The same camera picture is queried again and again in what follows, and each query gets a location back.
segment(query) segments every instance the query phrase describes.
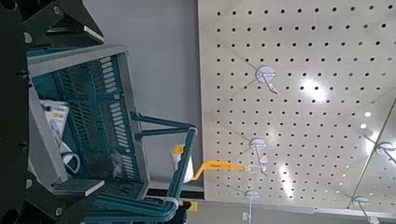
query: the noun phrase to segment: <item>gray wall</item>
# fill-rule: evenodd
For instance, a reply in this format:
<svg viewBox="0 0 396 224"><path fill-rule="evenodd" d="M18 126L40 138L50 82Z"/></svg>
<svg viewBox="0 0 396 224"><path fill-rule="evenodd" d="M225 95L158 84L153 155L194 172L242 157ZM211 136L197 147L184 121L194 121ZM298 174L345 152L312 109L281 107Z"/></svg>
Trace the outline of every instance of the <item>gray wall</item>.
<svg viewBox="0 0 396 224"><path fill-rule="evenodd" d="M198 212L189 212L189 224L248 224L242 220L242 213L248 211L243 206L226 203L198 203ZM297 214L265 210L253 207L252 224L367 224L364 219L324 217L309 214Z"/></svg>
<svg viewBox="0 0 396 224"><path fill-rule="evenodd" d="M106 44L130 51L137 107L148 116L200 125L200 84L195 0L84 0ZM170 150L185 135L144 140L148 170L155 181L172 176ZM195 170L202 163L197 143ZM192 182L203 186L202 180Z"/></svg>

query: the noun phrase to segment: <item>white hook holder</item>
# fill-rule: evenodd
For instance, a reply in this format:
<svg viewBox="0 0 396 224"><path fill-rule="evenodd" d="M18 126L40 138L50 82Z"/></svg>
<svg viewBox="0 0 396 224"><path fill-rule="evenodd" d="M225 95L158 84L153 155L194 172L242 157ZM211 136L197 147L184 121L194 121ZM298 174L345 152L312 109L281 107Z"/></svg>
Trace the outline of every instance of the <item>white hook holder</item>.
<svg viewBox="0 0 396 224"><path fill-rule="evenodd" d="M271 93L279 95L279 91L275 88L274 84L271 83L274 77L276 77L276 72L274 72L272 67L262 66L256 71L256 79L260 83L265 83Z"/></svg>
<svg viewBox="0 0 396 224"><path fill-rule="evenodd" d="M264 140L260 138L253 138L253 140L250 141L249 145L250 149L252 150L263 150L267 147L267 144L264 142Z"/></svg>
<svg viewBox="0 0 396 224"><path fill-rule="evenodd" d="M390 142L383 142L378 144L378 146L375 149L376 154L381 155L381 156L387 156L389 157L395 164L396 160L390 155L391 151L396 151L396 148L394 148L393 144Z"/></svg>

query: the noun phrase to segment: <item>white pegboard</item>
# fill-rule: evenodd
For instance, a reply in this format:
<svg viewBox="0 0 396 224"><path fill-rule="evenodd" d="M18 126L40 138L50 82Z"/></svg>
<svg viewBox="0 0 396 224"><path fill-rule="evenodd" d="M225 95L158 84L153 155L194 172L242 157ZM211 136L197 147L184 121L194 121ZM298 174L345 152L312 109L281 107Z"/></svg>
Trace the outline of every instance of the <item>white pegboard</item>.
<svg viewBox="0 0 396 224"><path fill-rule="evenodd" d="M204 159L257 164L255 137L269 158L268 176L205 173L205 198L240 203L254 189L256 203L347 208L396 96L395 10L396 1L200 0ZM263 65L279 95L256 81ZM366 191L391 195L369 210L393 212L396 166L376 168L358 194L390 186Z"/></svg>

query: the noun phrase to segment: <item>teal metal handle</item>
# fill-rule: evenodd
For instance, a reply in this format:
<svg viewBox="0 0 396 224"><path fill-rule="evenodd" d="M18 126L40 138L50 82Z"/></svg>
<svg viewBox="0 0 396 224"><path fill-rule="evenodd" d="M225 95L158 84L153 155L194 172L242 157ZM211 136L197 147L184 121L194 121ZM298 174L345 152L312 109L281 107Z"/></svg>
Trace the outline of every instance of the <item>teal metal handle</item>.
<svg viewBox="0 0 396 224"><path fill-rule="evenodd" d="M195 126L187 123L175 122L165 119L155 119L151 117L145 117L137 114L131 116L134 120L156 123L166 126L175 127L176 129L170 129L169 132L183 133L187 132L185 140L184 153L181 155L181 161L178 163L178 169L174 172L172 177L171 185L167 192L166 197L175 198L179 200L181 186L186 175L187 167L189 165L189 158L192 153L192 149L195 143L196 135L198 134ZM158 135L168 133L163 130L151 131L157 132ZM156 221L165 222L170 220L176 213L177 206L171 202L165 202L163 204L147 203L142 201L136 201L133 199L102 194L98 197L96 202L99 206L110 208L111 210L91 210L86 216L86 221Z"/></svg>

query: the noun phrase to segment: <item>teal plastic basket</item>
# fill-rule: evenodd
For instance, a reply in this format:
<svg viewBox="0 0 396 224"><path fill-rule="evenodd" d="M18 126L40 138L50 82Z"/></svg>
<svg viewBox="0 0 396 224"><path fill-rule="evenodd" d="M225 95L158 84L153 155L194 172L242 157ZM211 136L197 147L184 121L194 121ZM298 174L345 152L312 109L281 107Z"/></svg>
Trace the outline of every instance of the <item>teal plastic basket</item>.
<svg viewBox="0 0 396 224"><path fill-rule="evenodd" d="M49 53L55 54L54 58L70 55L61 50L51 50ZM43 49L31 54L45 57ZM124 98L124 91L132 93L132 87L129 74L120 73L120 60L123 66L127 61L125 54L126 51L96 58L32 78L41 100L67 102L70 107L63 140L81 160L80 171L74 178L105 180L105 190L85 218L89 223L163 222L171 219L177 210L181 186L197 134L194 125L142 116L135 111L134 105L126 105L129 99ZM121 80L125 76L128 77L126 84L125 80ZM124 90L125 85L131 89ZM142 131L140 122L170 128ZM141 140L145 136L171 133L186 133L187 137L185 152L178 170L174 172L166 200L161 204L141 201L144 187L148 184L145 180L147 182L149 178L141 176L139 172L139 169L146 167L139 167L136 155L141 153L136 153L135 147L142 146Z"/></svg>

